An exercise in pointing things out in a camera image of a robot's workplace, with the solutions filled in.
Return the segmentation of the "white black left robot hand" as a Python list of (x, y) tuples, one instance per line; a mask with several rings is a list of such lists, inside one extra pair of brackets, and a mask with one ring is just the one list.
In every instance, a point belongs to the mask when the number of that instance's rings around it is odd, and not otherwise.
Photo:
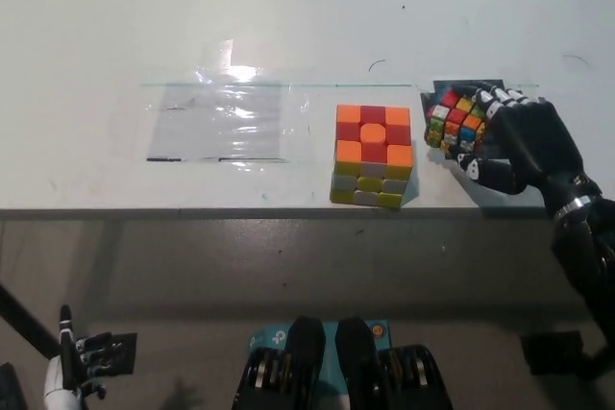
[(47, 410), (87, 409), (88, 396), (106, 398), (107, 388), (102, 376), (116, 373), (124, 347), (112, 340), (110, 332), (77, 339), (67, 304), (60, 310), (59, 330), (60, 353), (47, 367), (44, 407)]

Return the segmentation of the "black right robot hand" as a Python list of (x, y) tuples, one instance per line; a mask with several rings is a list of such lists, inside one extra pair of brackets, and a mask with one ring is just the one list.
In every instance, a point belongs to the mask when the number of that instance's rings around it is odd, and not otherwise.
[(485, 83), (455, 84), (452, 91), (474, 102), (486, 116), (503, 161), (449, 148), (468, 178), (508, 195), (531, 186), (540, 191), (550, 217), (561, 217), (597, 200), (602, 191), (584, 171), (578, 147), (554, 105)]

